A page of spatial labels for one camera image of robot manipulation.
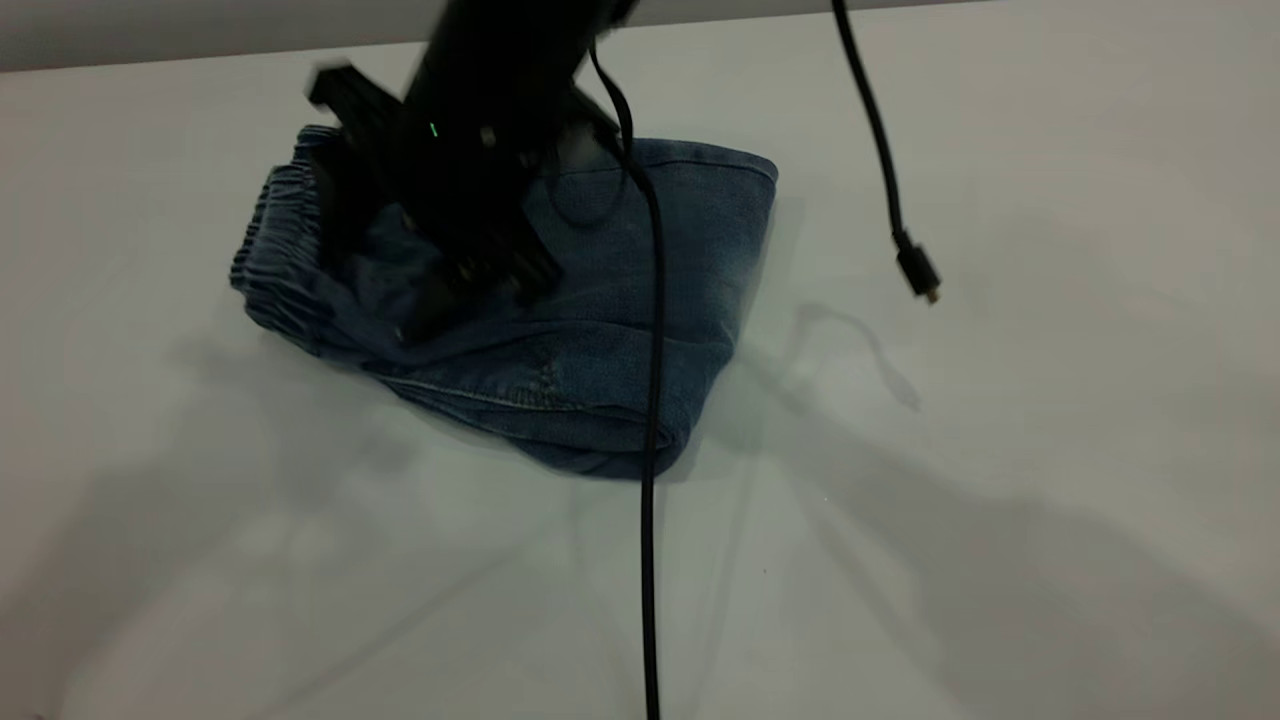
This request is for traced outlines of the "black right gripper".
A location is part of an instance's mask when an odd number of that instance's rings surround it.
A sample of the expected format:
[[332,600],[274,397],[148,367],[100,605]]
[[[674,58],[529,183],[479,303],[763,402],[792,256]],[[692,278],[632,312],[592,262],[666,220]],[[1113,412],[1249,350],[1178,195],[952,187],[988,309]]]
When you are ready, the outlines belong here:
[[[435,249],[411,283],[398,341],[428,341],[515,288],[522,306],[556,290],[563,266],[531,225],[483,227],[518,210],[562,149],[611,129],[576,76],[605,26],[436,26],[404,95],[404,210]],[[402,101],[353,65],[319,67],[306,97],[340,126],[381,136]]]

